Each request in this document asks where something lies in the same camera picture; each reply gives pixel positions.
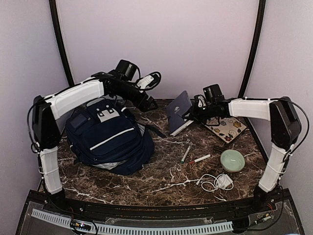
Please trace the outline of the dark blue notebook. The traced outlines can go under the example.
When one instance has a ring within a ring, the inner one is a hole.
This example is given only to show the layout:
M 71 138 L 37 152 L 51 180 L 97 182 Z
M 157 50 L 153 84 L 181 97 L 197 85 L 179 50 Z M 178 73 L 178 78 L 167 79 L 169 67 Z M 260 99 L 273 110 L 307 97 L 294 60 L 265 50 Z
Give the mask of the dark blue notebook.
M 193 122 L 183 118 L 185 114 L 189 115 L 191 107 L 192 102 L 187 91 L 183 91 L 166 107 L 170 136 L 176 136 Z

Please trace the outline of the navy blue student backpack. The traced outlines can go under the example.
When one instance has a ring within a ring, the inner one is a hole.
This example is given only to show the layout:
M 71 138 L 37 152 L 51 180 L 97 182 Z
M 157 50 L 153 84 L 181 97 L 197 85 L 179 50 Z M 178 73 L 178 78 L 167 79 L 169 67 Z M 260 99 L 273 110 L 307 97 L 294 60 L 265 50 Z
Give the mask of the navy blue student backpack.
M 103 97 L 86 104 L 66 121 L 67 142 L 76 161 L 117 175 L 132 175 L 147 164 L 155 145 L 151 125 L 137 122 L 133 113 Z

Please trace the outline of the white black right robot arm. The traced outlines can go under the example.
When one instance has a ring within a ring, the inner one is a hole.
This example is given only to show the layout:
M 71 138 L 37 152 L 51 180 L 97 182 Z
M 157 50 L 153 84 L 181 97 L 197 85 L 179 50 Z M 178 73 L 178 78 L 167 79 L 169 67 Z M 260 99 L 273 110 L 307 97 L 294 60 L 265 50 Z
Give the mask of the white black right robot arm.
M 307 129 L 302 140 L 302 123 L 297 111 L 306 118 Z M 189 109 L 189 118 L 206 124 L 211 118 L 245 118 L 268 122 L 270 127 L 270 155 L 266 168 L 254 188 L 250 209 L 261 212 L 268 205 L 271 192 L 276 189 L 285 174 L 290 158 L 301 146 L 310 129 L 308 115 L 300 105 L 288 96 L 279 98 L 238 97 L 226 99 L 220 86 L 214 84 L 196 95 Z

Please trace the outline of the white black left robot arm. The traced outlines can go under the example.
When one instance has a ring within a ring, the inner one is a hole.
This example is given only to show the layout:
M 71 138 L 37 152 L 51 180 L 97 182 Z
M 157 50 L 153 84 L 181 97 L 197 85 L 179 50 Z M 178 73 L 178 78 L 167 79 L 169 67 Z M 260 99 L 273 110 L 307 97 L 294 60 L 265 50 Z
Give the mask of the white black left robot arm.
M 137 65 L 119 61 L 110 72 L 91 77 L 48 96 L 37 96 L 27 113 L 31 149 L 38 155 L 39 171 L 50 206 L 66 213 L 69 203 L 60 178 L 58 149 L 61 133 L 57 121 L 81 105 L 86 108 L 66 120 L 65 130 L 76 161 L 117 175 L 141 170 L 154 153 L 150 135 L 155 128 L 137 122 L 133 113 L 117 102 L 121 97 L 142 112 L 157 109 L 147 94 L 161 81 L 158 71 L 140 76 Z

